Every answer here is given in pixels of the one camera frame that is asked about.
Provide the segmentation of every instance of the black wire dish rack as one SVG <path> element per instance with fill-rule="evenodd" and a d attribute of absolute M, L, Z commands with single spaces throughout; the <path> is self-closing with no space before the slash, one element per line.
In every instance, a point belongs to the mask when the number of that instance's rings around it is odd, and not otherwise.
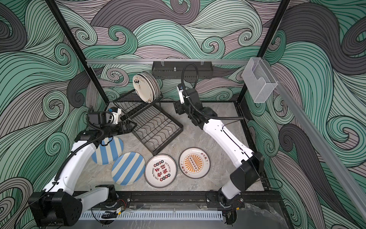
<path fill-rule="evenodd" d="M 132 133 L 154 156 L 183 131 L 183 125 L 161 108 L 162 98 L 146 103 L 133 89 L 113 101 L 122 110 L 122 121 L 132 123 Z"/>

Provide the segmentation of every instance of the clear acrylic holder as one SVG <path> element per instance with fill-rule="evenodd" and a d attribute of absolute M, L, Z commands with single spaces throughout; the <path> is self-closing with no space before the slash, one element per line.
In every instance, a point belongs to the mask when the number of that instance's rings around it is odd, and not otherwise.
<path fill-rule="evenodd" d="M 250 58 L 242 77 L 254 103 L 265 103 L 277 86 L 271 66 L 260 57 Z"/>

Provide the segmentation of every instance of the white plate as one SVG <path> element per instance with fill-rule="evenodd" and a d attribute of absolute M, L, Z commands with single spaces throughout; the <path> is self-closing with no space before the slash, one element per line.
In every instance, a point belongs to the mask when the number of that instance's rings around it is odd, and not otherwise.
<path fill-rule="evenodd" d="M 183 174 L 194 179 L 204 177 L 210 170 L 210 158 L 201 149 L 192 147 L 183 151 L 179 157 L 179 167 Z"/>
<path fill-rule="evenodd" d="M 155 92 L 156 92 L 155 98 L 159 98 L 159 96 L 160 96 L 160 88 L 159 88 L 159 84 L 156 81 L 155 77 L 152 74 L 148 73 L 148 72 L 142 72 L 141 75 L 144 75 L 144 76 L 148 77 L 150 79 L 150 81 L 155 85 L 155 88 L 154 88 L 155 89 Z"/>
<path fill-rule="evenodd" d="M 177 165 L 173 158 L 165 154 L 152 157 L 145 168 L 146 181 L 155 188 L 169 185 L 177 175 Z"/>
<path fill-rule="evenodd" d="M 146 80 L 150 89 L 153 91 L 153 101 L 154 101 L 156 99 L 156 93 L 157 93 L 155 84 L 151 81 L 150 77 L 148 77 L 146 74 L 139 73 L 138 75 L 141 76 L 144 80 Z"/>
<path fill-rule="evenodd" d="M 154 101 L 154 94 L 151 88 L 151 83 L 141 75 L 137 74 L 132 78 L 132 83 L 137 92 L 137 95 L 146 103 Z"/>

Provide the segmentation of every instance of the blue striped plate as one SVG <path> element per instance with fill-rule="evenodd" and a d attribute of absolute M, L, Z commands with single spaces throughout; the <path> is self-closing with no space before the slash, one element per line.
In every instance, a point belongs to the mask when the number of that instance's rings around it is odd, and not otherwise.
<path fill-rule="evenodd" d="M 120 185 L 129 185 L 142 177 L 145 170 L 144 158 L 136 152 L 120 156 L 112 167 L 113 180 Z"/>
<path fill-rule="evenodd" d="M 102 144 L 107 144 L 112 138 L 105 138 Z M 97 150 L 91 155 L 93 161 L 99 165 L 106 165 L 114 162 L 122 154 L 123 141 L 117 137 L 107 145 L 100 145 Z"/>

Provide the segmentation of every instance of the plate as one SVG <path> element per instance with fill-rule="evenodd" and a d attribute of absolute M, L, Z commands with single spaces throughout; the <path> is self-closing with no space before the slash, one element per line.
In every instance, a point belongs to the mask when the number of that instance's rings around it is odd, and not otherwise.
<path fill-rule="evenodd" d="M 159 98 L 159 96 L 160 96 L 160 88 L 159 88 L 159 84 L 156 81 L 155 77 L 152 74 L 150 74 L 149 72 L 142 72 L 141 74 L 143 74 L 146 77 L 149 77 L 150 78 L 150 81 L 153 82 L 153 84 L 155 85 L 156 98 Z"/>
<path fill-rule="evenodd" d="M 184 150 L 179 157 L 179 167 L 183 174 L 193 179 L 204 177 L 210 166 L 208 155 L 197 147 Z"/>
<path fill-rule="evenodd" d="M 112 167 L 112 178 L 120 185 L 132 184 L 142 177 L 145 159 L 136 152 L 121 155 Z"/>
<path fill-rule="evenodd" d="M 149 83 L 149 87 L 153 91 L 153 101 L 154 101 L 156 99 L 156 93 L 157 93 L 157 89 L 155 87 L 154 82 L 152 82 L 150 77 L 144 73 L 139 73 L 138 75 L 140 75 L 142 78 L 144 78 Z"/>
<path fill-rule="evenodd" d="M 165 154 L 152 157 L 146 164 L 146 181 L 155 188 L 168 186 L 177 175 L 177 165 L 173 158 Z"/>
<path fill-rule="evenodd" d="M 107 165 L 115 160 L 122 154 L 123 141 L 117 137 L 105 138 L 102 140 L 102 144 L 99 145 L 95 152 L 91 155 L 93 161 L 99 165 Z"/>
<path fill-rule="evenodd" d="M 154 101 L 155 94 L 152 91 L 152 84 L 144 77 L 137 74 L 132 78 L 132 83 L 137 95 L 146 103 Z"/>

